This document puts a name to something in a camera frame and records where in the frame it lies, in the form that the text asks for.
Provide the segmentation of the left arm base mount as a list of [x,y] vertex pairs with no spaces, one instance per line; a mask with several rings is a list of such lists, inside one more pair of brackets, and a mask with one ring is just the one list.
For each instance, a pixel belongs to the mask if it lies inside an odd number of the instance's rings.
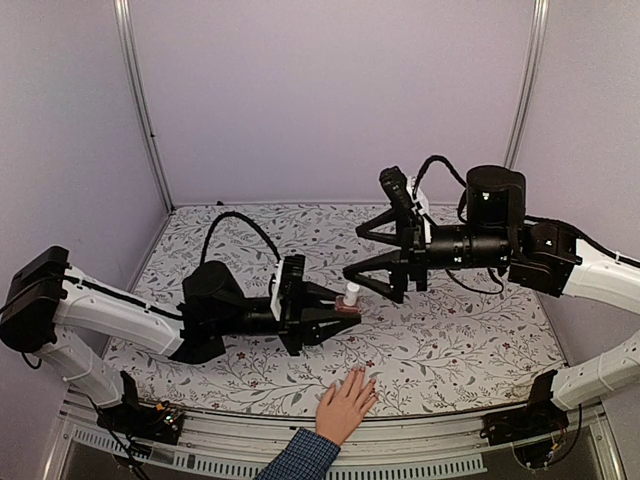
[[118,405],[98,408],[98,425],[128,437],[177,445],[184,425],[184,410],[169,401],[142,405],[134,379],[121,371],[123,394]]

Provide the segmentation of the blue checked sleeve forearm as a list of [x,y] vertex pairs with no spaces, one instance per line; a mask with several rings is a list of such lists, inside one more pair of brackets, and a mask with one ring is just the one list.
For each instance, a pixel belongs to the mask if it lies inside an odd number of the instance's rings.
[[341,447],[332,441],[300,429],[255,480],[324,479],[340,451]]

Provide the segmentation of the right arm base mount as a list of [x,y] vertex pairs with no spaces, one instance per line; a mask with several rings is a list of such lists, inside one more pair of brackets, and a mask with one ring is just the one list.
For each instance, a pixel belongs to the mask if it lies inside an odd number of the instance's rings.
[[480,437],[490,446],[544,436],[540,442],[513,450],[516,460],[529,469],[549,467],[569,427],[567,413],[552,403],[552,382],[557,370],[538,375],[524,406],[482,417]]

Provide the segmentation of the pink nail polish bottle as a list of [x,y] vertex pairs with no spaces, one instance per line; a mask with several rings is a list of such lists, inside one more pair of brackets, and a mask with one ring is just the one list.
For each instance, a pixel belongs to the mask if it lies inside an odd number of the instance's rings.
[[344,293],[335,299],[335,310],[340,313],[360,314],[359,304],[360,286],[353,282],[348,282]]

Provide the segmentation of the person's bare hand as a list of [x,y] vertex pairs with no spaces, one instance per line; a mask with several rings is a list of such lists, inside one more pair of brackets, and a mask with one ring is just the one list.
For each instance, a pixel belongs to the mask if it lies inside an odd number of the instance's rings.
[[333,384],[324,394],[315,418],[315,433],[342,446],[361,425],[378,400],[375,379],[365,381],[366,369],[352,369],[340,386]]

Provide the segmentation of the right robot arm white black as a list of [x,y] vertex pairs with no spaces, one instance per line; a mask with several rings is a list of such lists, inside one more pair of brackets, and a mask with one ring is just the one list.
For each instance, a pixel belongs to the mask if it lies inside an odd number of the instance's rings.
[[380,185],[390,207],[361,224],[356,234],[392,246],[392,251],[344,268],[344,277],[400,303],[410,283],[427,288],[431,270],[485,268],[494,277],[553,297],[585,298],[636,313],[639,263],[609,250],[566,222],[526,213],[523,174],[480,165],[466,175],[449,171],[462,186],[458,223],[438,225],[420,183],[434,155],[416,176],[399,168],[383,170]]

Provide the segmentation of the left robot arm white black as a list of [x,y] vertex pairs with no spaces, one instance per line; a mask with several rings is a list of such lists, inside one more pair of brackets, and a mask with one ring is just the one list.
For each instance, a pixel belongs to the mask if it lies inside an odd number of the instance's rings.
[[12,278],[1,309],[1,341],[33,354],[63,379],[110,408],[128,434],[148,426],[134,381],[104,364],[75,333],[80,327],[126,340],[171,361],[201,365],[224,354],[227,336],[277,336],[291,356],[360,324],[359,308],[341,293],[304,280],[305,258],[279,262],[272,291],[248,297],[230,269],[207,261],[182,282],[183,301],[161,306],[97,281],[52,246]]

